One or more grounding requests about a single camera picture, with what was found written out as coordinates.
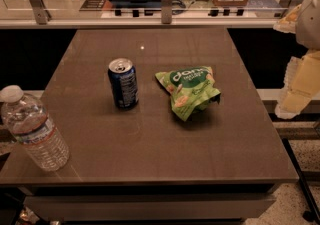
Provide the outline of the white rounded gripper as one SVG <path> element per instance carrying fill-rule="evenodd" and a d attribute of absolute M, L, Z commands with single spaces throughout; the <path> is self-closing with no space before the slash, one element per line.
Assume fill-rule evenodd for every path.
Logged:
<path fill-rule="evenodd" d="M 296 33 L 299 44 L 315 49 L 302 58 L 291 57 L 287 64 L 275 114 L 281 119 L 292 119 L 320 92 L 320 0 L 304 0 L 278 20 L 273 29 Z"/>

